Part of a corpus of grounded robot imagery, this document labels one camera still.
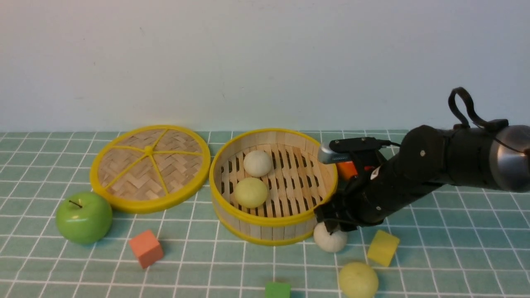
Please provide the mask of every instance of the bamboo steamer lid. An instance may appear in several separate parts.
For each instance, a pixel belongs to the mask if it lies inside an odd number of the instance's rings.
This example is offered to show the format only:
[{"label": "bamboo steamer lid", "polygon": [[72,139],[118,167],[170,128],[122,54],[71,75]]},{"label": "bamboo steamer lid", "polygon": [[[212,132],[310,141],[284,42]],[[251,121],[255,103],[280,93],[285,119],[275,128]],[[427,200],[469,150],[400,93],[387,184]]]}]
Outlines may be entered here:
[{"label": "bamboo steamer lid", "polygon": [[208,144],[178,126],[147,126],[111,141],[90,171],[94,192],[119,211],[153,213],[195,194],[210,167]]}]

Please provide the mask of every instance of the yellow bun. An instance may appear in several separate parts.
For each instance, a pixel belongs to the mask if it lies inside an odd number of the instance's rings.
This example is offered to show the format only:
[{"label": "yellow bun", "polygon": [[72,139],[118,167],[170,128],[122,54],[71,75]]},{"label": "yellow bun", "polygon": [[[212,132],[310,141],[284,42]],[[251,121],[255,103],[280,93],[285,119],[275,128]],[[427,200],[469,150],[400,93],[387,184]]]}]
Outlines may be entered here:
[{"label": "yellow bun", "polygon": [[246,208],[256,208],[263,205],[269,196],[269,188],[258,178],[245,178],[235,186],[234,197]]},{"label": "yellow bun", "polygon": [[352,262],[340,270],[339,287],[348,298],[372,298],[379,288],[379,279],[369,265]]}]

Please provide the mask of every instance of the foam block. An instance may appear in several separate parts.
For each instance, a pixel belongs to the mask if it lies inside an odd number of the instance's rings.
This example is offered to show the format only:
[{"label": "foam block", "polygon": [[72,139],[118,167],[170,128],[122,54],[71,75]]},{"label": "foam block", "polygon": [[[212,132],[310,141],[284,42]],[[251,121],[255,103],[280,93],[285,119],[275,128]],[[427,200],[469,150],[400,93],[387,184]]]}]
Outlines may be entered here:
[{"label": "foam block", "polygon": [[398,249],[399,242],[398,237],[378,230],[370,244],[370,248],[368,248],[367,257],[382,266],[388,267],[392,262],[392,258],[394,258],[396,249]]},{"label": "foam block", "polygon": [[151,230],[147,230],[129,240],[129,245],[143,269],[164,257],[162,246]]},{"label": "foam block", "polygon": [[291,285],[286,283],[267,283],[265,286],[266,298],[290,298]]}]

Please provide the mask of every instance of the tabletop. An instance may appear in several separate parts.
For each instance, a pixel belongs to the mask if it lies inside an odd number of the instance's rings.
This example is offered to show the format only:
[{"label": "tabletop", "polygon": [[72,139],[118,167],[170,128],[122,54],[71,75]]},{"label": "tabletop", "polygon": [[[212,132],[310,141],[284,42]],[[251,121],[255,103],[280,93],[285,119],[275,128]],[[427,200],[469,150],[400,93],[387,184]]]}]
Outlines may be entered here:
[{"label": "tabletop", "polygon": [[[239,133],[198,132],[212,155]],[[406,131],[304,133],[319,142],[366,135],[399,143]],[[280,247],[239,239],[219,223],[206,182],[163,212],[115,212],[96,244],[70,243],[55,226],[57,206],[92,189],[90,166],[119,135],[0,133],[0,296],[257,298],[277,281],[291,285],[292,298],[346,298],[338,272],[362,261],[377,272],[377,298],[530,297],[530,194],[442,187],[327,253],[311,238]],[[127,241],[147,229],[165,255],[141,269]],[[366,257],[377,230],[401,240],[389,267]]]}]

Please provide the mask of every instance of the woven bamboo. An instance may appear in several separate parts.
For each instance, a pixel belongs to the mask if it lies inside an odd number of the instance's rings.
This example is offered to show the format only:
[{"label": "woven bamboo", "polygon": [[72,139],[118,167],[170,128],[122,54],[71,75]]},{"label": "woven bamboo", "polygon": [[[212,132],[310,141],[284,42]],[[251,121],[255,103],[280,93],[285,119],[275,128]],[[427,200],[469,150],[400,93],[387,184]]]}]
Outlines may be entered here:
[{"label": "woven bamboo", "polygon": [[[319,143],[285,129],[255,130],[228,142],[217,154],[210,170],[213,205],[220,221],[234,234],[250,242],[284,245],[311,236],[316,224],[313,209],[337,188],[335,165],[320,163]],[[262,206],[239,205],[233,190],[250,177],[243,160],[250,151],[270,154],[273,170],[260,179],[269,187]]]},{"label": "woven bamboo", "polygon": [[125,212],[151,213],[172,207],[207,178],[210,152],[195,133],[152,126],[125,134],[94,160],[94,191]]}]

